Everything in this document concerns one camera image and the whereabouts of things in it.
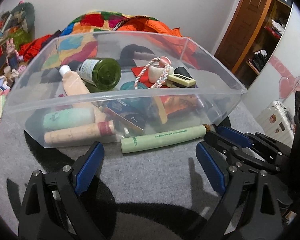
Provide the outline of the mint green bottle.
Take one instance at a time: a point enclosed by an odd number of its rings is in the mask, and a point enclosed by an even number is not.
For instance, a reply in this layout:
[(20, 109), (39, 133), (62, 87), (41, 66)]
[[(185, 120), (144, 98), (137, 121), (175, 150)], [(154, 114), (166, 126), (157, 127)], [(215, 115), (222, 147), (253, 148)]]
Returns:
[(69, 108), (47, 113), (43, 117), (43, 128), (47, 131), (67, 129), (95, 122), (92, 108)]

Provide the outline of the beige tube red cap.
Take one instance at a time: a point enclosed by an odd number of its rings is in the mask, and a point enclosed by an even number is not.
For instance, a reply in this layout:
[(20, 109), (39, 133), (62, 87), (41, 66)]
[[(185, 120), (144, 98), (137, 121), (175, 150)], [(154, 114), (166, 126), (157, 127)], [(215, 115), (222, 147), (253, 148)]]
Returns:
[(114, 122), (110, 120), (47, 132), (44, 134), (44, 141), (48, 145), (65, 144), (97, 139), (114, 134)]

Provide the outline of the light green long tube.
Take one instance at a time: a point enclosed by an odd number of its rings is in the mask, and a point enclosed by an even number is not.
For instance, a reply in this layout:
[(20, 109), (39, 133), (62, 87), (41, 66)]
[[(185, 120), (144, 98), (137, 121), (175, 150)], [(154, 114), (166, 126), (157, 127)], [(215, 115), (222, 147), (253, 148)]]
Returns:
[(209, 125), (199, 125), (169, 132), (124, 138), (121, 140), (121, 151), (126, 154), (171, 146), (203, 137), (210, 130)]

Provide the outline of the beige cream tube white cap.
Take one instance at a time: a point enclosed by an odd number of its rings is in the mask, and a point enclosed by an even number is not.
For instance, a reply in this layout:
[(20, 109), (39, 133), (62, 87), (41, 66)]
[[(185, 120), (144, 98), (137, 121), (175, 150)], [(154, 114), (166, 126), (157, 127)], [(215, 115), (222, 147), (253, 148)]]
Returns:
[[(59, 73), (62, 76), (63, 89), (67, 96), (90, 94), (79, 74), (72, 71), (68, 65), (61, 66)], [(73, 106), (75, 108), (90, 108), (93, 110), (96, 122), (103, 122), (106, 120), (106, 114), (101, 112), (99, 108), (91, 102), (75, 103)]]

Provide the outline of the clear plastic storage bin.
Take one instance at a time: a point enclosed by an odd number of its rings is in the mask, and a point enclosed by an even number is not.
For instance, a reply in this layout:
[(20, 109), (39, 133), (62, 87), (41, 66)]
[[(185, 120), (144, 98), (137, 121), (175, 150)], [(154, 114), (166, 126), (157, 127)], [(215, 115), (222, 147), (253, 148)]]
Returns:
[[(148, 37), (155, 33), (139, 31), (100, 31), (66, 35), (51, 40), (30, 62), (13, 86), (4, 107), (4, 114), (14, 119), (31, 137), (45, 145), (43, 117), (62, 107), (91, 102), (105, 107), (110, 100), (121, 99), (138, 109), (144, 116), (154, 113), (150, 101), (159, 98), (172, 107), (167, 122), (160, 124), (146, 118), (145, 134), (173, 131), (200, 124), (220, 124), (238, 105), (247, 92), (241, 82), (204, 48), (197, 46), (194, 58), (198, 69), (174, 56), (167, 48), (156, 46)], [(133, 67), (142, 70), (157, 56), (168, 57), (174, 68), (185, 67), (193, 79), (194, 88), (159, 88), (122, 90), (135, 80)], [(94, 57), (115, 59), (121, 66), (119, 83), (108, 92), (67, 96), (59, 74), (60, 66), (72, 70), (79, 62)]]

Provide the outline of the yellow small box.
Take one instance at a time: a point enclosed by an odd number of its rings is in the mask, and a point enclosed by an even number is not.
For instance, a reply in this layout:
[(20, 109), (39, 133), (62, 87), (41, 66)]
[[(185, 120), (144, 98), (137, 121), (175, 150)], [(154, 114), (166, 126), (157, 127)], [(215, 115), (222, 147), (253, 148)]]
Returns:
[(193, 88), (196, 86), (196, 80), (181, 74), (172, 74), (168, 76), (166, 86), (170, 88)]

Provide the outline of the green glass bottle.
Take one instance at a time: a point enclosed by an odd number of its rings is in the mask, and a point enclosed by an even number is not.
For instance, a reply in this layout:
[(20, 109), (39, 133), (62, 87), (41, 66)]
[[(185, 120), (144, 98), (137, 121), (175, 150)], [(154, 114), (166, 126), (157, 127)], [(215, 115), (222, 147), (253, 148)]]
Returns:
[(82, 80), (102, 91), (113, 89), (121, 79), (121, 66), (112, 58), (86, 59), (78, 68)]

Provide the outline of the blue small box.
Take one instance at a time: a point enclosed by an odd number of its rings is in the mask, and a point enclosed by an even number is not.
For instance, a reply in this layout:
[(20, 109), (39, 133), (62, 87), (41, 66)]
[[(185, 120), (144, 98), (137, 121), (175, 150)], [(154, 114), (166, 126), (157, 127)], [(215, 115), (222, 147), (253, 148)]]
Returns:
[(104, 107), (104, 112), (136, 132), (143, 133), (145, 131), (145, 116), (138, 109), (121, 99), (108, 101)]

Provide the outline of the white suitcase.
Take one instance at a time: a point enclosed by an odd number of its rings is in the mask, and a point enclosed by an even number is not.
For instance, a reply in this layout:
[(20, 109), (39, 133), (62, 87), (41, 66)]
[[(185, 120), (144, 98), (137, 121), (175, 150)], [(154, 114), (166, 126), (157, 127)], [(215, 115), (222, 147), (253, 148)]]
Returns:
[(271, 137), (289, 147), (292, 147), (295, 135), (295, 123), (288, 108), (281, 101), (273, 101), (261, 111), (256, 121)]

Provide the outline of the grey black blanket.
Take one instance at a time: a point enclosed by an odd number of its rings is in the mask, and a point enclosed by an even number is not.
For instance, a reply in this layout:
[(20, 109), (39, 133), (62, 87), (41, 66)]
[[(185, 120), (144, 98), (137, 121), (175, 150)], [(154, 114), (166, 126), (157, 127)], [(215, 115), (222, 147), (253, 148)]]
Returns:
[[(24, 132), (38, 113), (4, 114), (0, 121), (0, 215), (18, 231), (21, 203), (34, 170), (57, 172), (88, 147), (43, 148)], [(101, 174), (82, 194), (107, 239), (194, 239), (219, 202), (200, 166), (197, 142), (122, 154), (106, 144)]]

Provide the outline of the pink bunny doll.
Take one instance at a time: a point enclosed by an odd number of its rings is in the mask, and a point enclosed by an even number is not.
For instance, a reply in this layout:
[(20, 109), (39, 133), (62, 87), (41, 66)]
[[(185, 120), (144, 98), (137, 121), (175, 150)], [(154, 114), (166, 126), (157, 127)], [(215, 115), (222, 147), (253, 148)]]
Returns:
[(24, 70), (23, 66), (19, 66), (19, 63), (24, 61), (23, 55), (19, 55), (18, 51), (15, 48), (13, 38), (6, 40), (6, 64), (10, 67), (11, 70), (16, 70), (21, 74)]

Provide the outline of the wooden wardrobe shelf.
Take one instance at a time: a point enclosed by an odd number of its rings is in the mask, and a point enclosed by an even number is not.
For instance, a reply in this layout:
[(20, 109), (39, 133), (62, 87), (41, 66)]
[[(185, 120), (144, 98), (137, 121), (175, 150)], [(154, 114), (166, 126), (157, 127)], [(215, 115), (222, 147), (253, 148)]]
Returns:
[(215, 57), (237, 77), (254, 80), (265, 64), (253, 63), (255, 53), (270, 57), (282, 35), (272, 22), (284, 28), (291, 8), (291, 0), (239, 0)]

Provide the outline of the colourful patchwork quilt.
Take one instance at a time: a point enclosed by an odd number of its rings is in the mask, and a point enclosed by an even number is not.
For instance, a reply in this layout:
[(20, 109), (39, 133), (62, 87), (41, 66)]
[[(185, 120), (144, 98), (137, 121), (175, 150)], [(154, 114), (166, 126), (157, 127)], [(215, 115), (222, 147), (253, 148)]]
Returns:
[(44, 45), (47, 45), (53, 38), (72, 35), (78, 33), (90, 33), (95, 31), (112, 31), (119, 28), (119, 26), (130, 18), (142, 18), (148, 20), (158, 19), (145, 15), (126, 15), (121, 12), (112, 11), (93, 11), (87, 14), (78, 16), (74, 19), (63, 31), (57, 31), (51, 38), (48, 38)]

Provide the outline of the grey green cushion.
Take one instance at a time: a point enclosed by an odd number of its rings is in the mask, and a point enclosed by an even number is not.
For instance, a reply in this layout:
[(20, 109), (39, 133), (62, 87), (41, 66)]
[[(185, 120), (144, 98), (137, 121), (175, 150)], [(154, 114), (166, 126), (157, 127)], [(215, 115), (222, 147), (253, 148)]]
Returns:
[(30, 33), (34, 28), (35, 13), (34, 6), (30, 2), (23, 2), (17, 5), (11, 14), (17, 19), (26, 33)]

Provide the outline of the orange down jacket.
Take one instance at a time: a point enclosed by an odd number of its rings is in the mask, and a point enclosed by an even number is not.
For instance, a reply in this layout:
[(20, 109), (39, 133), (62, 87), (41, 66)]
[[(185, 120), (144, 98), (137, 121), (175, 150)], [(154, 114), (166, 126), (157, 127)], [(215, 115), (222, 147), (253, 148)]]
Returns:
[(133, 16), (121, 20), (113, 28), (114, 31), (141, 31), (155, 33), (148, 39), (160, 48), (167, 48), (174, 56), (182, 56), (187, 63), (198, 67), (198, 62), (194, 58), (197, 46), (190, 42), (189, 37), (181, 35), (179, 28), (170, 29), (166, 24), (146, 16)]

